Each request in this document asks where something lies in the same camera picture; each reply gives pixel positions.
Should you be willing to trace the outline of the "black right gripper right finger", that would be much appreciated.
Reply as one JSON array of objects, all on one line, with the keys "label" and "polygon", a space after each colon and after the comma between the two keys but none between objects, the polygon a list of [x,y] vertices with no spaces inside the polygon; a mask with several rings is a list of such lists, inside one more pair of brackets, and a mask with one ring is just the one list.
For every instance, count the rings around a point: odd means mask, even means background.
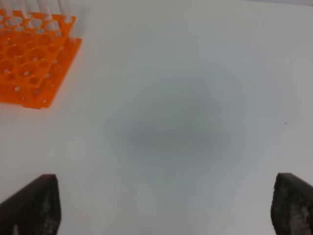
[{"label": "black right gripper right finger", "polygon": [[313,187],[292,173],[276,176],[270,216],[277,235],[313,233]]}]

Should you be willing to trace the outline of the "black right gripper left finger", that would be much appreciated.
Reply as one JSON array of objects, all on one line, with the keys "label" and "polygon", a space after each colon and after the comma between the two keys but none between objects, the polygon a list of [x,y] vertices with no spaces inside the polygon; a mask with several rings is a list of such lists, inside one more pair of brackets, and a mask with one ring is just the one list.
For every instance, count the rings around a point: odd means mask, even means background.
[{"label": "black right gripper left finger", "polygon": [[43,174],[0,204],[2,235],[56,235],[61,202],[55,174]]}]

